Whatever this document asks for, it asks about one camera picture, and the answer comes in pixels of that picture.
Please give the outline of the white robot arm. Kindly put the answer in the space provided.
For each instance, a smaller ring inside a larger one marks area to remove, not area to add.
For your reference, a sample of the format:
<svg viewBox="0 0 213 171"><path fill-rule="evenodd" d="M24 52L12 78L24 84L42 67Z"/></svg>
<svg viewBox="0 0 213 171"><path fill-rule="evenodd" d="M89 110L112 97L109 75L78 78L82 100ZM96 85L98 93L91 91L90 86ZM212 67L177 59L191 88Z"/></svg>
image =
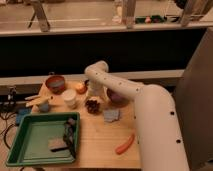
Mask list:
<svg viewBox="0 0 213 171"><path fill-rule="evenodd" d="M134 116L142 171L190 171L171 94L162 86L143 84L108 73L105 61L85 68L89 91L109 88L134 102Z"/></svg>

